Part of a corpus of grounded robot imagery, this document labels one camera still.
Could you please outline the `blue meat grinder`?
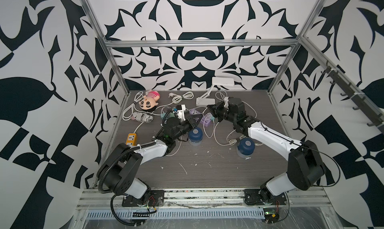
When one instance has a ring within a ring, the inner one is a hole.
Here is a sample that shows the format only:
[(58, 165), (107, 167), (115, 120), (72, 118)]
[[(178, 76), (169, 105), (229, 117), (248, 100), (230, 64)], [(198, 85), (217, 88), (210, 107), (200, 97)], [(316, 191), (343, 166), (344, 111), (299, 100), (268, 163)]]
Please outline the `blue meat grinder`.
[(201, 128), (196, 127), (188, 133), (188, 140), (192, 146), (198, 146), (203, 140), (203, 131)]
[(255, 150), (255, 142), (248, 137), (245, 137), (243, 139), (240, 139), (240, 141), (237, 144), (237, 154), (241, 158), (247, 158), (249, 157)]

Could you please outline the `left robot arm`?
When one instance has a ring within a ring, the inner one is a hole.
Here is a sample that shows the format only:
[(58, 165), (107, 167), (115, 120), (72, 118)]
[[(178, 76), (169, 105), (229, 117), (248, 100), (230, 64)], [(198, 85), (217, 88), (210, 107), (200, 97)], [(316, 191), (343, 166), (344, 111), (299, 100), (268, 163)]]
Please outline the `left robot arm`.
[[(203, 118), (202, 114), (184, 113), (185, 118), (164, 116), (162, 128), (150, 142), (128, 146), (119, 144), (100, 166), (97, 172), (100, 194), (112, 193), (110, 208), (113, 217), (121, 224), (139, 227), (145, 217), (155, 214), (157, 209), (149, 209), (151, 188), (136, 177), (140, 165), (155, 158), (167, 156), (176, 146), (176, 141), (193, 131)], [(146, 212), (134, 213), (133, 220), (123, 220), (115, 211), (114, 199), (117, 196), (132, 197), (146, 206)]]

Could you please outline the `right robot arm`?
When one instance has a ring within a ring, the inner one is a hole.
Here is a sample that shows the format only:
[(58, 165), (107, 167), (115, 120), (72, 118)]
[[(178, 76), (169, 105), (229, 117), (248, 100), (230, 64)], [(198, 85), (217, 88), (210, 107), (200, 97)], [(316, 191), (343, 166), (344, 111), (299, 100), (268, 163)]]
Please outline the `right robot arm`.
[(229, 97), (207, 108), (219, 122), (231, 122), (237, 133), (261, 142), (287, 161), (284, 173), (263, 183), (256, 194), (246, 196), (247, 205), (271, 204), (277, 197), (291, 190), (306, 191), (316, 186), (316, 182), (326, 174), (323, 153), (315, 143), (295, 140), (271, 129), (259, 119), (248, 115), (241, 99)]

